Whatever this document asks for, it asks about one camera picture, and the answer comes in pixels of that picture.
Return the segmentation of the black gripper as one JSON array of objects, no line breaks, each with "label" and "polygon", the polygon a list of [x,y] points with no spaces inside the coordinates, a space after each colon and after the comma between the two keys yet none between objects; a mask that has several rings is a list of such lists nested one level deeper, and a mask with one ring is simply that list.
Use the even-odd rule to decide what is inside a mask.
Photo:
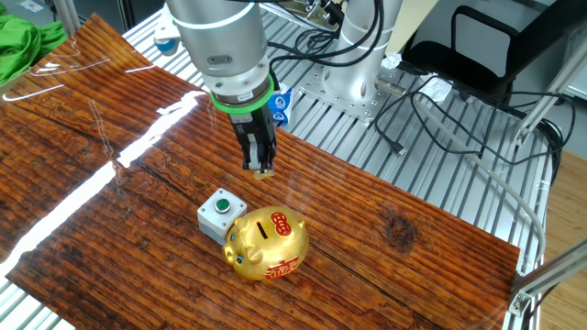
[{"label": "black gripper", "polygon": [[230,115],[229,119],[244,153],[243,168],[273,173],[276,136],[269,107],[263,105],[247,114]]}]

